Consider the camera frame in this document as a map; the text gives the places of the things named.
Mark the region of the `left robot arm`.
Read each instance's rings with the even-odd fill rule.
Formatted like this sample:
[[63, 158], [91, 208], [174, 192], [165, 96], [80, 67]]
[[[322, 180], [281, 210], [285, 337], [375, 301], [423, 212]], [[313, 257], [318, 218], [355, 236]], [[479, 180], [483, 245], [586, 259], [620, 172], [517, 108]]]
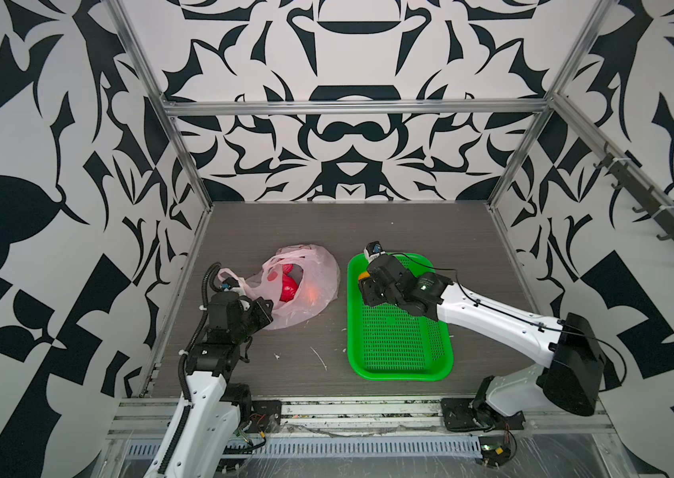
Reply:
[[273, 302], [233, 291], [203, 298], [201, 320], [181, 352], [181, 397], [148, 477], [211, 477], [239, 428], [249, 423], [251, 393], [232, 384], [243, 345], [273, 323]]

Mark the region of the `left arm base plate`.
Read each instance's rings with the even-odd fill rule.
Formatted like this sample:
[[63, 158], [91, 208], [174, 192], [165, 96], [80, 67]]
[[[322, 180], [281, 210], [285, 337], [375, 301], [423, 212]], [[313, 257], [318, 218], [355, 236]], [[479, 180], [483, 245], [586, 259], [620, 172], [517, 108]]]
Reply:
[[239, 429], [251, 434], [275, 432], [280, 427], [282, 406], [281, 400], [253, 400], [241, 404]]

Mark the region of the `red fruit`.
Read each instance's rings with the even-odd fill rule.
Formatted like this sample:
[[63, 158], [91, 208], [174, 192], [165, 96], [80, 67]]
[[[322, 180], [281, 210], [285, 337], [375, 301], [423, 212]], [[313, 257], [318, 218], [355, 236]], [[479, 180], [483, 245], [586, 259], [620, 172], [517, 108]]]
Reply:
[[303, 269], [296, 264], [284, 264], [281, 266], [281, 293], [279, 300], [283, 303], [291, 302], [302, 282]]

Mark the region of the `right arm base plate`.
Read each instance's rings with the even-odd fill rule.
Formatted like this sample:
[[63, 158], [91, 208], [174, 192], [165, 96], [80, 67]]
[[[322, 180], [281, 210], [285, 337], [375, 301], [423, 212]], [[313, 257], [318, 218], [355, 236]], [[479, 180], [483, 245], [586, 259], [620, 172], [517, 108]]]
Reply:
[[475, 403], [474, 398], [443, 398], [443, 426], [450, 432], [490, 432], [523, 430], [525, 417], [522, 412], [505, 417], [487, 404]]

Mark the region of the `green plastic basket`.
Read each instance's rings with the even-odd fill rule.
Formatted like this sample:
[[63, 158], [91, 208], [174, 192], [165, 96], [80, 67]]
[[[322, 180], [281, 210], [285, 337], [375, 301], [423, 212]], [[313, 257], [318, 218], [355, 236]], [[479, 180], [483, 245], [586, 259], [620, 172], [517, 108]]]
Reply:
[[347, 356], [365, 380], [438, 382], [454, 365], [447, 324], [414, 317], [389, 304], [364, 304], [359, 276], [369, 261], [354, 256], [347, 271]]

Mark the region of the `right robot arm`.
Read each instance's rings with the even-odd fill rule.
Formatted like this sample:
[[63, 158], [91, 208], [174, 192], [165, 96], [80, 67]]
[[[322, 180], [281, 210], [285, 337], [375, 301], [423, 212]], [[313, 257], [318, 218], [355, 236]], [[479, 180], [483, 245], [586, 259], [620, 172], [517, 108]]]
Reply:
[[530, 359], [528, 368], [488, 376], [466, 408], [462, 431], [486, 430], [528, 410], [596, 412], [607, 357], [589, 322], [539, 316], [465, 288], [438, 272], [414, 273], [392, 254], [375, 254], [358, 277], [368, 307], [395, 306], [413, 317], [480, 334]]

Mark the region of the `pink plastic bag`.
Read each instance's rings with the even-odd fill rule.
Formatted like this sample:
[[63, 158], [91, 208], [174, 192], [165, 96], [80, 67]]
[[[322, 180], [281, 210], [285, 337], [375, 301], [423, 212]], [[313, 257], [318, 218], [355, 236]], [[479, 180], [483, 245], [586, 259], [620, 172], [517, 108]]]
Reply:
[[258, 274], [241, 278], [229, 268], [219, 279], [235, 280], [243, 295], [273, 303], [272, 323], [267, 330], [297, 326], [322, 313], [338, 297], [341, 271], [335, 257], [314, 244], [280, 248]]

